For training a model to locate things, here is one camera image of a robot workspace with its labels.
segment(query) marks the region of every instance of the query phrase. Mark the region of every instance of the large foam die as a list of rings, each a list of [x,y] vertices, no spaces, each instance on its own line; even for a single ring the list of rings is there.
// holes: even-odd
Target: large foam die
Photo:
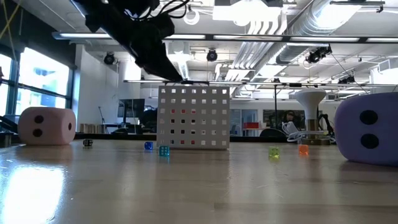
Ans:
[[[335,135],[342,155],[355,162],[398,166],[398,93],[355,96],[335,114]]]
[[[76,116],[70,109],[31,107],[19,118],[19,138],[28,145],[66,145],[75,132]]]

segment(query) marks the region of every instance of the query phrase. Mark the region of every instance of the blue die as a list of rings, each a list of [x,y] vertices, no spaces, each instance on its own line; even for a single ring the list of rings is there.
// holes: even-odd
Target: blue die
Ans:
[[[170,147],[168,146],[159,147],[159,156],[169,156],[169,155],[170,155]]]
[[[145,142],[144,148],[145,148],[145,150],[153,150],[154,149],[154,143],[153,142]]]

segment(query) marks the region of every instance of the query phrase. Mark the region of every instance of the white pegboard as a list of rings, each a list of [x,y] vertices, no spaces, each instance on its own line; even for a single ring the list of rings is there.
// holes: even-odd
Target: white pegboard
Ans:
[[[158,101],[158,146],[229,148],[228,87],[161,86]]]

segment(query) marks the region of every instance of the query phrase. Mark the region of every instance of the pink foam die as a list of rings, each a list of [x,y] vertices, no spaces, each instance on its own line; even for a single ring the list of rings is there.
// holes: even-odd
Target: pink foam die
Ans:
[[[19,138],[28,145],[66,145],[75,131],[76,116],[70,109],[31,107],[19,118]]]

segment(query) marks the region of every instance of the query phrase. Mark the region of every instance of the orange die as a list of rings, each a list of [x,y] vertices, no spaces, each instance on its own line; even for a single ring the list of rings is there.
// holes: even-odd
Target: orange die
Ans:
[[[298,151],[300,154],[308,155],[308,145],[298,145]]]

